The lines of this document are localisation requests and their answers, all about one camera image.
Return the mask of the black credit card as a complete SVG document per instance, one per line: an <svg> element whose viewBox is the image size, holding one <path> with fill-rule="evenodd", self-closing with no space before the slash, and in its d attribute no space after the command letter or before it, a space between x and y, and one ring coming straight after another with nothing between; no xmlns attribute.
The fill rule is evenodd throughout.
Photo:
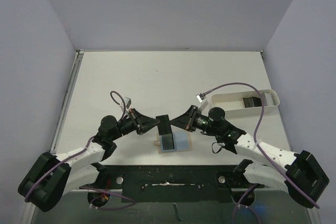
<svg viewBox="0 0 336 224"><path fill-rule="evenodd" d="M161 135L160 143L162 152L171 152L175 150L174 137L172 134Z"/></svg>
<svg viewBox="0 0 336 224"><path fill-rule="evenodd" d="M163 135L171 135L172 128L170 124L170 118L168 114L156 116L156 119L159 120L159 124L157 125L157 130L160 136Z"/></svg>

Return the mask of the beige card holder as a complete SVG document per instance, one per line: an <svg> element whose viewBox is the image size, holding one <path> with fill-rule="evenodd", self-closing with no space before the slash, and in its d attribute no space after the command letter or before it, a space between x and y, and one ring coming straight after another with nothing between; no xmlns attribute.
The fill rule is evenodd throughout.
<svg viewBox="0 0 336 224"><path fill-rule="evenodd" d="M154 141L153 145L157 147L157 151L159 154L165 153L175 153L175 152L186 152L191 151L192 140L189 132L186 131L176 131L172 133L174 137L175 150L171 152L162 152L161 151L161 143L160 143L160 135L157 135L157 139Z"/></svg>

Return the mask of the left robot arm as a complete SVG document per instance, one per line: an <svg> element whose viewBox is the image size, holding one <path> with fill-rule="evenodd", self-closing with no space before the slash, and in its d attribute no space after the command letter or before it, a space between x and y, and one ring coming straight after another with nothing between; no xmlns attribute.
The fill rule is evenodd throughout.
<svg viewBox="0 0 336 224"><path fill-rule="evenodd" d="M142 135L159 123L158 119L145 116L136 109L130 109L120 120L107 115L85 146L57 155L42 153L19 184L18 193L25 202L47 212L64 194L76 188L90 184L100 188L105 185L107 175L97 165L116 150L115 140L131 132Z"/></svg>

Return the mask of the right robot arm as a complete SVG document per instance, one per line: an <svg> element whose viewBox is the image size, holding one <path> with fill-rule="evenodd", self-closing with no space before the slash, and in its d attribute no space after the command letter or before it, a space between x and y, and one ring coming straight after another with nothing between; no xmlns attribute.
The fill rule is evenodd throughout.
<svg viewBox="0 0 336 224"><path fill-rule="evenodd" d="M287 192L298 204L313 208L330 182L310 152L286 151L259 141L229 123L222 108L213 107L203 115L193 105L170 124L189 132L200 130L203 135L215 137L222 148L246 156L234 173L238 186L251 183L274 187Z"/></svg>

